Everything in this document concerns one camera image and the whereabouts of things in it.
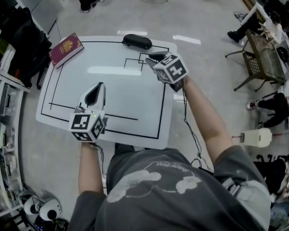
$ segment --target sneaker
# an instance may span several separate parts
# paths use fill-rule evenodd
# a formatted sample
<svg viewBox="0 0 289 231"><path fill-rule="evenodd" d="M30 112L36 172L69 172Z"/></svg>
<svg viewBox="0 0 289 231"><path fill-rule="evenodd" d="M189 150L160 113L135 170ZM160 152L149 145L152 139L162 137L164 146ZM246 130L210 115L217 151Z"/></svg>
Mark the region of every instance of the sneaker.
<svg viewBox="0 0 289 231"><path fill-rule="evenodd" d="M262 122L262 123L260 123L260 124L257 126L256 129L261 129L261 128L263 128L263 127L264 127L264 123Z"/></svg>
<svg viewBox="0 0 289 231"><path fill-rule="evenodd" d="M90 10L91 10L91 7L90 7L90 9L88 9L88 10L82 10L82 9L80 9L80 13L89 13Z"/></svg>
<svg viewBox="0 0 289 231"><path fill-rule="evenodd" d="M258 107L259 100L253 100L246 103L246 109L252 110Z"/></svg>
<svg viewBox="0 0 289 231"><path fill-rule="evenodd" d="M240 38L237 32L227 32L227 35L229 38L231 38L233 41L235 41L236 43L239 43Z"/></svg>

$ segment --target black wire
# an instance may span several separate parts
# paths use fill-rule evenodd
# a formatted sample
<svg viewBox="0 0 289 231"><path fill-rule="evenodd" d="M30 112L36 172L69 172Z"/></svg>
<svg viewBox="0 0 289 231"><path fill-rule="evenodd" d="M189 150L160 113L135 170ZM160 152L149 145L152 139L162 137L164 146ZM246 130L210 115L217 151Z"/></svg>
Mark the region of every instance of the black wire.
<svg viewBox="0 0 289 231"><path fill-rule="evenodd" d="M98 149L99 151L101 152L101 161L102 161L102 175L104 177L104 179L106 179L106 176L107 174L104 172L104 151L102 149L101 146L97 145L97 144L94 144Z"/></svg>
<svg viewBox="0 0 289 231"><path fill-rule="evenodd" d="M191 126L189 125L188 121L187 121L187 97L186 97L186 92L185 92L185 89L184 89L184 80L182 81L182 90L183 90L183 102L184 102L184 122L187 124L188 128L189 128L189 131L191 132L192 136L193 136L193 139L195 141L195 144L196 144L196 147L197 147L197 150L198 150L198 154L197 156L199 158L195 158L191 164L194 162L194 161L198 161L199 162L199 166L202 168L202 163L200 161L200 159L202 159L204 161L204 163L206 164L207 166L207 169L208 171L210 172L213 172L212 169L209 168L208 164L207 164L207 161L201 157L201 153L202 153L202 148L201 148L201 145L199 143L199 140L198 140L198 137L197 135L193 132Z"/></svg>
<svg viewBox="0 0 289 231"><path fill-rule="evenodd" d="M241 13L241 12L237 12L237 11L234 11L233 14L239 22L242 22L244 20L245 16L247 15L247 13Z"/></svg>

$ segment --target black case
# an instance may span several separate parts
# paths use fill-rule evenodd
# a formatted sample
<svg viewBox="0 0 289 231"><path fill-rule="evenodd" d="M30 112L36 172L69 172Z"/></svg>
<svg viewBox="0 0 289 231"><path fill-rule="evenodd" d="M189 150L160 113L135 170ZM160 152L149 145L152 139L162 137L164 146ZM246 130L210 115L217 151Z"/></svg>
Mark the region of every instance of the black case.
<svg viewBox="0 0 289 231"><path fill-rule="evenodd" d="M152 47L152 42L146 37L142 37L135 34L128 34L123 38L122 44L127 46L133 45L145 50L148 50Z"/></svg>

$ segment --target seated person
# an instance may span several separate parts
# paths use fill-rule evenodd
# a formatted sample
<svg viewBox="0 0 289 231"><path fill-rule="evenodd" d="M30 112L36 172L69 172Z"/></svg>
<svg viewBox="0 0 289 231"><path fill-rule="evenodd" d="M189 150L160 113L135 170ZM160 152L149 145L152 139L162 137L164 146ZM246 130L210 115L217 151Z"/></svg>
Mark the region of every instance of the seated person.
<svg viewBox="0 0 289 231"><path fill-rule="evenodd" d="M258 128L272 128L282 123L289 117L289 79L284 86L277 90L277 94L269 100L254 100L246 105L248 110L255 108L264 108L274 110L275 115L268 121L261 123Z"/></svg>
<svg viewBox="0 0 289 231"><path fill-rule="evenodd" d="M67 231L269 229L271 201L263 177L232 144L217 111L190 77L183 89L214 173L193 167L175 149L135 152L116 144L105 196L98 152L82 143L80 196Z"/></svg>
<svg viewBox="0 0 289 231"><path fill-rule="evenodd" d="M281 42L281 36L282 36L282 26L280 24L280 17L278 13L273 11L270 16L271 20L267 20L263 27L265 27L271 34L274 34L277 43L279 44ZM240 40L242 40L245 36L246 31L249 29L253 32L258 33L259 29L261 28L261 24L257 18L257 15L254 13L246 23L244 23L237 31L230 31L228 32L229 38L234 40L235 42L239 43Z"/></svg>

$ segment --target gray t-shirt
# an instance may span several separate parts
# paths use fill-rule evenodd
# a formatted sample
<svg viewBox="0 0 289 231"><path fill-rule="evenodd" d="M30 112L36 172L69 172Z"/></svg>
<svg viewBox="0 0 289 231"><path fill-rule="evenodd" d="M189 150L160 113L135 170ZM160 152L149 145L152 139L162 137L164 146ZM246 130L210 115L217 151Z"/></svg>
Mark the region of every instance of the gray t-shirt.
<svg viewBox="0 0 289 231"><path fill-rule="evenodd" d="M224 151L213 176L175 149L125 153L108 168L108 196L83 192L68 231L267 230L265 182L240 146Z"/></svg>

